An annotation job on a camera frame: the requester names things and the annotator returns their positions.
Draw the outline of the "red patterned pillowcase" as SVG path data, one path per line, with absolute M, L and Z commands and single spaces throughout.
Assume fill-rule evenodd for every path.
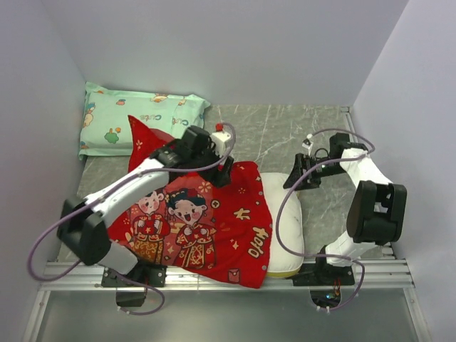
M 255 162 L 236 162 L 221 188 L 190 173 L 123 212 L 108 236 L 141 259 L 258 289 L 269 265 L 272 218 Z

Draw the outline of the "cream yellow foam pillow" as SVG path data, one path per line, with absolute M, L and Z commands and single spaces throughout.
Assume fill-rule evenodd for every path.
M 288 193 L 288 190 L 283 188 L 288 176 L 280 172 L 264 172 L 260 174 L 260 178 L 266 204 L 273 219 L 272 224 L 276 224 L 279 208 Z M 286 201 L 282 210 L 279 220 L 279 235 L 286 247 L 299 253 L 298 256 L 288 253 L 281 247 L 276 234 L 272 234 L 266 276 L 283 279 L 296 274 L 304 261 L 302 257 L 305 252 L 302 208 L 298 195 L 294 192 Z

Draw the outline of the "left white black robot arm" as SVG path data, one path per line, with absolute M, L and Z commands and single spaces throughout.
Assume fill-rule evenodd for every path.
M 228 185 L 235 142 L 235 129 L 229 123 L 219 124 L 214 133 L 194 125 L 187 128 L 180 139 L 154 150 L 113 184 L 84 198 L 68 198 L 57 237 L 86 266 L 104 266 L 126 286 L 137 286 L 144 270 L 127 247 L 109 238 L 108 228 L 140 198 L 187 173 L 197 172 L 215 187 Z

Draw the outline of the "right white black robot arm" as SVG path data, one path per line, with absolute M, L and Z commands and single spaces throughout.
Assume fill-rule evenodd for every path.
M 338 268 L 351 266 L 376 246 L 399 240 L 408 196 L 406 187 L 389 180 L 371 159 L 375 151 L 371 141 L 349 130 L 332 131 L 325 157 L 318 157 L 313 149 L 314 138 L 323 130 L 304 138 L 304 152 L 296 154 L 283 184 L 289 193 L 313 190 L 320 187 L 323 178 L 345 173 L 356 189 L 345 232 L 312 256 L 315 279 L 324 285 L 338 278 Z

